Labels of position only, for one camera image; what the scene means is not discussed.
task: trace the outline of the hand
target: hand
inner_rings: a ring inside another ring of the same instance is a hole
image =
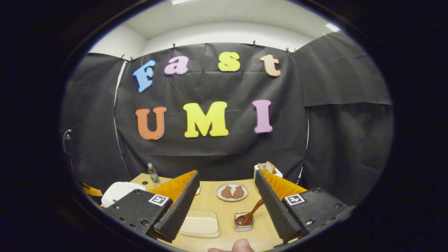
[[[208,252],[254,252],[246,239],[239,239],[233,244],[232,251],[226,251],[217,248],[209,248]]]

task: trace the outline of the table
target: table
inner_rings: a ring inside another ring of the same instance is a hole
[[[171,179],[160,177],[160,183],[165,183],[169,180]],[[143,185],[147,191],[155,187],[148,174],[140,174],[131,182]],[[249,189],[249,194],[246,198],[237,202],[221,200],[216,196],[215,192],[219,185],[226,182],[236,182],[245,185]],[[235,224],[233,221],[234,214],[250,212],[255,204],[261,199],[260,194],[255,188],[253,179],[201,181],[201,185],[201,192],[194,197],[190,209],[211,210],[215,212],[218,217],[220,236],[217,238],[196,238],[178,234],[172,243],[160,240],[161,242],[192,252],[206,252],[209,248],[219,248],[231,251],[233,243],[242,238],[246,238],[249,241],[250,246],[255,252],[270,250],[273,249],[274,246],[283,243],[274,228],[274,224],[272,223],[265,205],[262,205],[255,212],[255,225],[252,230],[246,232],[235,231]]]

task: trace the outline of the water bottle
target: water bottle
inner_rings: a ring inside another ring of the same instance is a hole
[[[159,175],[157,174],[155,168],[152,166],[152,163],[148,163],[148,174],[154,184],[158,184],[160,182]]]

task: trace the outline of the brown spoon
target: brown spoon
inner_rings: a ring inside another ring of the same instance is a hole
[[[259,200],[257,202],[257,204],[255,204],[254,209],[252,209],[252,211],[250,213],[247,213],[245,215],[241,215],[239,216],[236,220],[235,223],[237,226],[248,226],[252,223],[252,217],[255,213],[255,211],[257,211],[257,209],[263,205],[263,199]]]

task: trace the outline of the ceiling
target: ceiling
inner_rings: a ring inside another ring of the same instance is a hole
[[[287,0],[166,0],[124,23],[147,39],[183,27],[214,22],[249,22],[280,27],[316,39],[331,30],[328,23]]]

